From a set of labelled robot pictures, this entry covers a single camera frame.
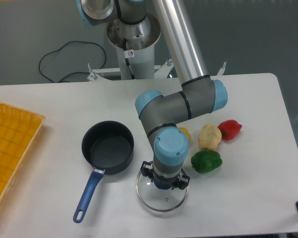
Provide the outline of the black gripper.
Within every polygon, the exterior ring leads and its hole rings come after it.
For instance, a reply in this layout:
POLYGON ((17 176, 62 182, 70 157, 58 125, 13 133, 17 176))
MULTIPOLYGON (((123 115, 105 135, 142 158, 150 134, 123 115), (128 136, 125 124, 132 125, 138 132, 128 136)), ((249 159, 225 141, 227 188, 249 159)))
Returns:
POLYGON ((153 171, 152 162, 147 161, 143 161, 141 165, 141 174, 144 177, 153 179, 154 185, 161 190, 174 190, 175 188, 184 190, 188 187, 190 181, 190 177, 188 175, 180 176, 180 173, 172 177, 159 175, 153 171))

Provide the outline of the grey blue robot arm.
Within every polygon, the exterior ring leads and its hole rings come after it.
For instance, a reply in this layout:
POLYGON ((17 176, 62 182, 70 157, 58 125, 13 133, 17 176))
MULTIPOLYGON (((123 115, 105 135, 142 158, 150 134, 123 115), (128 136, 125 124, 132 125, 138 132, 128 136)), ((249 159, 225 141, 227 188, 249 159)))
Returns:
POLYGON ((159 189, 185 189, 189 177, 180 174, 189 142, 178 123, 222 109, 227 91, 212 80, 196 44, 184 1, 155 0, 156 16, 144 0, 79 0, 86 25, 107 23, 107 36, 116 47, 122 79, 154 76, 154 45, 164 35, 182 89, 164 96, 157 90, 142 93, 135 107, 153 149, 151 163, 141 173, 159 189))

